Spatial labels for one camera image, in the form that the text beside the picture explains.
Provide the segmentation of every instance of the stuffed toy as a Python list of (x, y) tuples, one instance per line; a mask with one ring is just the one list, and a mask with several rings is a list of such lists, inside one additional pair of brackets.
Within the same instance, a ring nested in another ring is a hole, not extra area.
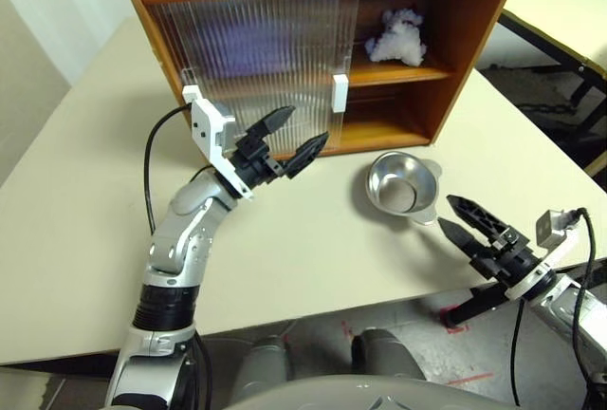
[(420, 66), (427, 49), (419, 38), (424, 18), (412, 9), (387, 9), (381, 21), (386, 30), (379, 38), (370, 38), (364, 44), (369, 59), (372, 62), (398, 59), (406, 65)]

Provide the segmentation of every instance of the cabinet shelf board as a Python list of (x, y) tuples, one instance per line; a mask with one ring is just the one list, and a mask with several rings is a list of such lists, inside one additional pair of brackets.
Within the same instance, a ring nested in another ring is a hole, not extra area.
[(442, 80), (450, 75), (451, 71), (439, 64), (432, 55), (429, 55), (421, 66), (407, 66), (400, 61), (371, 62), (364, 47), (356, 45), (352, 53), (350, 86)]
[(340, 147), (323, 152), (324, 155), (342, 154), (372, 149), (419, 146), (428, 144), (423, 129), (396, 107), (348, 107), (343, 117)]

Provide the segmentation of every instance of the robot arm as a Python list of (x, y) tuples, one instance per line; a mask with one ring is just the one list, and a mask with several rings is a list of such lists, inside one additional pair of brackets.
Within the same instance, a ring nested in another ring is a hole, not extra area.
[[(460, 225), (439, 218), (445, 236), (470, 258), (470, 264), (487, 279), (498, 283), (478, 291), (470, 300), (443, 314), (448, 326), (464, 321), (505, 301), (523, 298), (537, 315), (562, 338), (571, 342), (574, 313), (580, 285), (553, 267), (573, 250), (578, 242), (579, 212), (547, 211), (536, 223), (537, 242), (548, 249), (544, 259), (527, 247), (529, 240), (475, 202), (461, 196), (448, 196), (451, 207), (466, 223), (482, 233), (488, 246), (477, 241)], [(591, 292), (585, 291), (579, 312), (581, 355), (587, 363), (607, 363), (607, 307)], [(597, 389), (604, 386), (604, 370), (590, 373)]]
[(276, 177), (295, 177), (319, 154), (328, 134), (303, 144), (288, 161), (269, 155), (263, 138), (281, 128), (294, 107), (275, 110), (255, 123), (235, 145), (233, 117), (184, 88), (192, 105), (193, 137), (214, 168), (181, 188), (154, 231), (133, 323), (120, 350), (105, 405), (140, 409), (190, 408), (196, 382), (193, 337), (195, 301), (213, 236), (240, 197)]

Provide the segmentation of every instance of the white tabletop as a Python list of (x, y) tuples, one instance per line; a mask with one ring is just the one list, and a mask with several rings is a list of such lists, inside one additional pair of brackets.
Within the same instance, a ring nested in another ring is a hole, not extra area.
[[(119, 348), (138, 301), (149, 235), (145, 140), (175, 106), (139, 23), (124, 23), (0, 189), (0, 363)], [(436, 145), (445, 200), (476, 200), (534, 238), (546, 209), (589, 208), (607, 252), (607, 195), (473, 72)], [(198, 299), (203, 333), (475, 286), (436, 225), (379, 214), (365, 168), (381, 154), (319, 158), (241, 202), (220, 227)], [(197, 169), (185, 121), (153, 150), (156, 216)], [(586, 259), (585, 236), (563, 265)]]
[(607, 0), (507, 0), (504, 13), (607, 79)]

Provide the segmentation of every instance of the stainless steel bowl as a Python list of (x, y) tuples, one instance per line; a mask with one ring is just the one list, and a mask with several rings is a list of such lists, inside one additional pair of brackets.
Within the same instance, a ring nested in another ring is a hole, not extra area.
[(388, 152), (371, 165), (367, 195), (381, 211), (428, 225), (436, 219), (440, 166), (403, 152)]

